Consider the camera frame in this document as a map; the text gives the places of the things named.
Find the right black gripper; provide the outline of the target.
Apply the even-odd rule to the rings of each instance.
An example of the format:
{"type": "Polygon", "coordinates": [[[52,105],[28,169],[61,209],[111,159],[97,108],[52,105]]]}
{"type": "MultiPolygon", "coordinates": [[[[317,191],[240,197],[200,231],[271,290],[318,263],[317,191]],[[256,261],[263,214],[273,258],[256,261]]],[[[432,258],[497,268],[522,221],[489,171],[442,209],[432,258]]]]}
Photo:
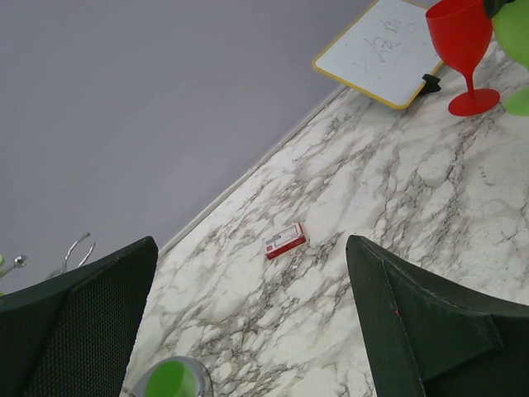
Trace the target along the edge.
{"type": "Polygon", "coordinates": [[[515,0],[483,0],[484,12],[488,19],[492,19],[508,3],[515,0]]]}

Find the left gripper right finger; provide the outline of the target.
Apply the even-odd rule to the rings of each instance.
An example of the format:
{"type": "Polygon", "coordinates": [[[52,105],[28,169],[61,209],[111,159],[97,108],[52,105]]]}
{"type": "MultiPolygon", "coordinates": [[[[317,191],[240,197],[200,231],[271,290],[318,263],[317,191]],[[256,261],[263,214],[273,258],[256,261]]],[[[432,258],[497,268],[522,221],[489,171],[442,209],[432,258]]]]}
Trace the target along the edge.
{"type": "Polygon", "coordinates": [[[379,396],[526,396],[528,307],[456,284],[366,237],[346,260],[379,396]]]}

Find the small whiteboard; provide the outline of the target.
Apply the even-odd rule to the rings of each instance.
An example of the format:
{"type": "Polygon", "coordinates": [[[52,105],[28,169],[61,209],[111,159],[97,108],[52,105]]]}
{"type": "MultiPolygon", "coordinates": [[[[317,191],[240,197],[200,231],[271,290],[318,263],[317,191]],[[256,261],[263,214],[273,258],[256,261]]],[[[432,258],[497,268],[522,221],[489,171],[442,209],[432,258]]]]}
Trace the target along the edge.
{"type": "Polygon", "coordinates": [[[390,108],[408,108],[442,61],[433,48],[427,7],[374,1],[312,62],[313,68],[390,108]]]}

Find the green wine glass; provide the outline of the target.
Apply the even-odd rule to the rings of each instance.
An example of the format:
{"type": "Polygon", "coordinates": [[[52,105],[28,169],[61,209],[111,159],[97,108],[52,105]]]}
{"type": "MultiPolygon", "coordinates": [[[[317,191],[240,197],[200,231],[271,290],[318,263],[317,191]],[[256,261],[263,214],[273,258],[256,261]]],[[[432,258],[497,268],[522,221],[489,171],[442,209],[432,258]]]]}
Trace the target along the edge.
{"type": "MultiPolygon", "coordinates": [[[[528,69],[528,0],[516,0],[502,7],[492,18],[493,29],[503,52],[528,69]]],[[[516,116],[528,115],[528,87],[513,92],[504,101],[505,110],[516,116]]]]}

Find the red wine glass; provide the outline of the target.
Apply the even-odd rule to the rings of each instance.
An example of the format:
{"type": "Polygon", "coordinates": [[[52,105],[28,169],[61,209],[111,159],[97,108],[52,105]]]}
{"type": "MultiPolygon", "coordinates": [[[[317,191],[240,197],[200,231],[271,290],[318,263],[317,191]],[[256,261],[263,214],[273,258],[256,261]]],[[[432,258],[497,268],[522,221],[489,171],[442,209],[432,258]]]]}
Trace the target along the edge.
{"type": "Polygon", "coordinates": [[[467,91],[449,104],[451,114],[469,117],[487,112],[500,101],[492,88],[476,88],[474,71],[483,59],[493,34],[480,1],[439,1],[426,12],[431,41],[441,60],[465,78],[467,91]]]}

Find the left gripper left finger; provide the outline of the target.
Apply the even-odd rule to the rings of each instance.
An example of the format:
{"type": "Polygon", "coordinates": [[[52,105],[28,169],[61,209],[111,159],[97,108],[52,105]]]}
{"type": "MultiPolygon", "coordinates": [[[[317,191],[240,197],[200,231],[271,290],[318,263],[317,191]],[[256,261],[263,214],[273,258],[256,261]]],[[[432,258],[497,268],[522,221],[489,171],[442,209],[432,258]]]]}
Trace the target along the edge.
{"type": "Polygon", "coordinates": [[[3,396],[118,396],[155,276],[144,237],[1,297],[3,396]]]}

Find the small red white box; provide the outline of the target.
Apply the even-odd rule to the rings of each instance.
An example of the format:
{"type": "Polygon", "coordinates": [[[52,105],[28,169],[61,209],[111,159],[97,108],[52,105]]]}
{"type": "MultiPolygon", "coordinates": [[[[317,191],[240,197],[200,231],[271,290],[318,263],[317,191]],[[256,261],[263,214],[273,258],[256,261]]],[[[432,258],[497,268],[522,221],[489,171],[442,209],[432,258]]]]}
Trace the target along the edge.
{"type": "Polygon", "coordinates": [[[268,260],[283,255],[308,241],[307,234],[300,222],[295,222],[272,237],[264,239],[264,255],[268,260]]]}

